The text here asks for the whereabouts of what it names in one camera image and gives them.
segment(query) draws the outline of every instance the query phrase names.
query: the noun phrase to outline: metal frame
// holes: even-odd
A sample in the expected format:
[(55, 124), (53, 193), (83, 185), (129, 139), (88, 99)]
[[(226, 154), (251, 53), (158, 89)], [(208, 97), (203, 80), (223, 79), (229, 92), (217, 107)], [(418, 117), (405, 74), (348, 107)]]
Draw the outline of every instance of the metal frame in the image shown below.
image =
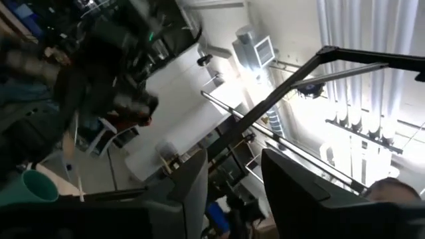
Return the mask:
[(223, 134), (218, 140), (208, 147), (209, 160), (215, 158), (232, 140), (246, 131), (256, 120), (281, 100), (297, 82), (302, 81), (308, 74), (313, 72), (319, 65), (336, 60), (346, 60), (362, 64), (384, 63), (389, 68), (421, 72), (425, 68), (425, 57), (406, 56), (400, 54), (388, 54), (369, 52), (363, 50), (350, 50), (336, 46), (325, 46), (319, 50), (307, 63), (293, 73), (283, 84), (278, 86), (265, 100), (260, 102), (236, 126)]
[[(350, 62), (358, 62), (362, 64), (369, 64), (368, 66), (363, 66), (360, 68), (337, 72), (327, 76), (322, 76), (319, 78), (303, 80), (311, 72), (313, 72), (321, 64), (333, 62), (336, 60), (346, 60)], [(380, 70), (383, 68), (396, 68), (400, 70), (409, 70), (421, 73), (425, 69), (425, 57), (419, 56), (406, 56), (400, 54), (388, 54), (388, 53), (379, 53), (379, 52), (369, 52), (363, 50), (350, 50), (345, 48), (338, 48), (336, 46), (325, 46), (319, 50), (315, 56), (313, 56), (307, 63), (301, 66), (296, 72), (294, 72), (283, 84), (279, 85), (265, 100), (260, 102), (255, 106), (251, 111), (249, 111), (245, 116), (241, 113), (230, 108), (226, 104), (220, 102), (219, 100), (213, 98), (206, 92), (201, 92), (201, 94), (214, 102), (218, 106), (227, 110), (234, 116), (240, 118), (240, 121), (236, 126), (224, 133), (222, 137), (216, 140), (208, 147), (208, 156), (209, 161), (214, 159), (229, 143), (233, 141), (249, 127), (254, 127), (257, 130), (261, 131), (268, 137), (277, 141), (278, 143), (283, 144), (290, 151), (302, 156), (305, 160), (309, 161), (316, 167), (321, 170), (333, 175), (341, 180), (344, 184), (350, 186), (352, 189), (361, 193), (366, 186), (362, 185), (356, 180), (350, 178), (344, 173), (338, 171), (336, 168), (331, 165), (322, 162), (321, 160), (315, 158), (313, 155), (306, 153), (299, 147), (296, 147), (289, 141), (270, 131), (267, 127), (256, 123), (262, 115), (264, 115), (272, 106), (274, 106), (279, 100), (281, 100), (290, 90), (303, 87), (308, 84), (320, 84), (328, 82), (331, 80), (336, 80), (339, 78), (344, 78), (348, 76), (353, 76), (356, 74), (363, 74), (366, 72), (372, 72), (374, 70)]]

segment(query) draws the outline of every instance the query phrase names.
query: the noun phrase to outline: white pipe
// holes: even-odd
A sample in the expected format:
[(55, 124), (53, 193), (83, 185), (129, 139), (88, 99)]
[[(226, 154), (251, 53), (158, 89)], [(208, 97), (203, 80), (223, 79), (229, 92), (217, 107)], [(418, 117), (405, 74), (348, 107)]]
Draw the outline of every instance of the white pipe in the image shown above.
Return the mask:
[[(394, 35), (394, 53), (396, 54), (410, 53), (417, 9), (418, 0), (398, 1)], [(392, 70), (390, 98), (385, 111), (386, 123), (383, 131), (383, 135), (387, 139), (393, 138), (396, 131), (404, 86), (403, 75), (403, 70)]]
[[(373, 0), (372, 14), (372, 51), (386, 52), (388, 38), (389, 0)], [(384, 70), (371, 73), (371, 114), (369, 132), (376, 133), (381, 126), (383, 104)]]
[[(344, 45), (343, 28), (343, 2), (340, 0), (330, 0), (327, 2), (330, 10), (331, 41), (332, 45), (342, 47)], [(335, 72), (345, 70), (345, 63), (341, 60), (334, 62)], [(347, 80), (345, 78), (336, 80), (338, 99), (338, 120), (347, 119)]]
[[(361, 0), (349, 0), (348, 3), (348, 29), (349, 29), (349, 48), (361, 49)], [(351, 68), (360, 67), (358, 63), (350, 62)], [(361, 122), (361, 92), (362, 92), (361, 75), (351, 77), (351, 110), (350, 123), (359, 125)]]
[[(326, 2), (325, 0), (317, 0), (317, 15), (319, 16), (319, 30), (320, 30), (320, 41), (322, 46), (330, 45), (329, 40), (329, 31), (327, 26), (327, 13), (326, 13)], [(323, 65), (325, 74), (332, 74), (332, 65), (324, 64)], [(334, 106), (335, 105), (335, 82), (330, 81), (326, 83), (326, 92), (327, 97), (329, 99), (329, 103)], [(334, 120), (336, 117), (335, 110), (332, 111), (329, 119)]]

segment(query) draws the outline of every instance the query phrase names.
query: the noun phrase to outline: floor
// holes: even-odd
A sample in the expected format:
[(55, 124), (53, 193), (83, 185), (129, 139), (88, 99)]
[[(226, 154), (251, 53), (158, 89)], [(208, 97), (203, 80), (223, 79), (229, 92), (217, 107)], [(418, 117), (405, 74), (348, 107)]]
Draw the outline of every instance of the floor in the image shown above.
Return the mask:
[[(127, 155), (128, 153), (123, 149), (118, 149), (114, 145), (110, 147), (110, 157), (116, 178), (117, 190), (136, 189), (142, 187), (142, 183), (131, 176), (130, 171), (124, 163), (124, 159)], [(115, 190), (107, 154), (104, 157), (99, 158), (93, 155), (86, 155), (84, 152), (77, 150), (74, 160), (77, 162), (81, 176), (82, 190), (85, 193), (102, 193)], [(58, 176), (64, 179), (68, 178), (59, 157), (55, 157), (54, 159), (43, 163), (43, 165)], [(70, 182), (77, 187), (78, 184), (74, 168), (68, 173), (70, 176)]]

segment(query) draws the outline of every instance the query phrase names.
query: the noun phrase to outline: person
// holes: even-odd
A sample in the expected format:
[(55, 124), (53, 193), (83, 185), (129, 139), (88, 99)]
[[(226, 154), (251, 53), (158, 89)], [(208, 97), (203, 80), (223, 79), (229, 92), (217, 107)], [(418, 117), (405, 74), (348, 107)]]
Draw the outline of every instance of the person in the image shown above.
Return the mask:
[(409, 185), (393, 177), (387, 177), (374, 182), (362, 194), (373, 202), (414, 202), (420, 201), (420, 195)]

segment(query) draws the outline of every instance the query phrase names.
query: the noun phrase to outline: teal bucket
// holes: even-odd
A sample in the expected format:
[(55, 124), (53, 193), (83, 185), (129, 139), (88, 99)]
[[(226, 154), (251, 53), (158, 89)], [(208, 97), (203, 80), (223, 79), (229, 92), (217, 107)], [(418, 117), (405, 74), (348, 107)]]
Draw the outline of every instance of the teal bucket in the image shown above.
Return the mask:
[(46, 175), (28, 170), (0, 191), (0, 206), (20, 202), (54, 202), (59, 192)]

